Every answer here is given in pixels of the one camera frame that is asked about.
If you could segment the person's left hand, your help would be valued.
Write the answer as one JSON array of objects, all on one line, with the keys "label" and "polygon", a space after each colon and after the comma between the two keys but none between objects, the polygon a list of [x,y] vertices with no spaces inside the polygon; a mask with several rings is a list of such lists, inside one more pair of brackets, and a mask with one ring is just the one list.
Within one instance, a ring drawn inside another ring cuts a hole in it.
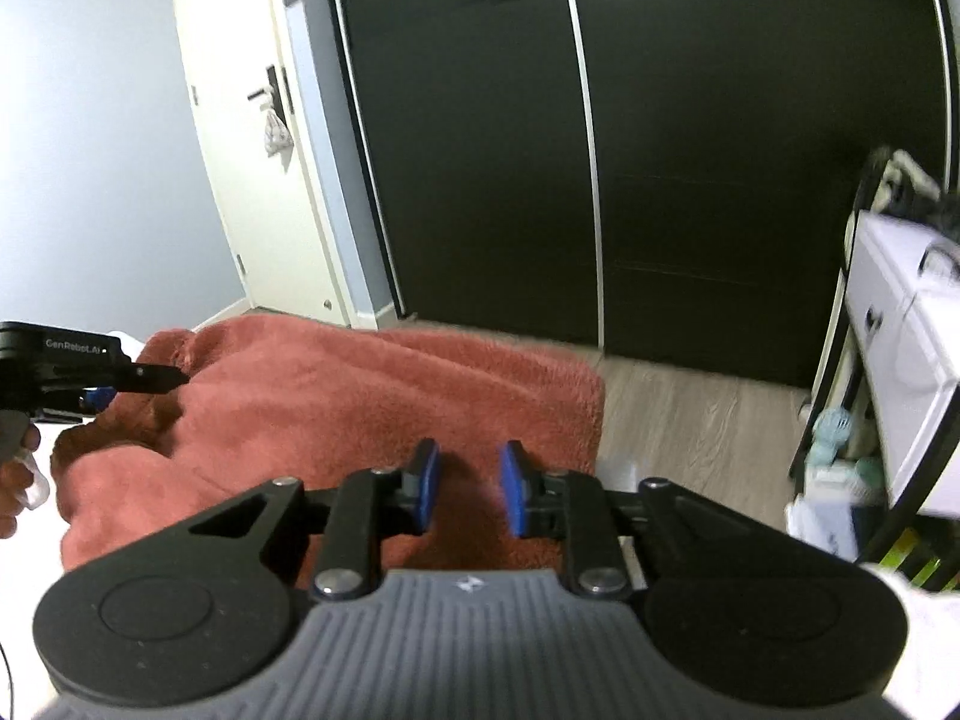
[{"label": "person's left hand", "polygon": [[18,530],[18,517],[28,508],[26,496],[34,484],[34,472],[25,465],[41,445],[41,433],[32,421],[26,422],[16,449],[2,460],[0,479],[0,539],[10,539]]}]

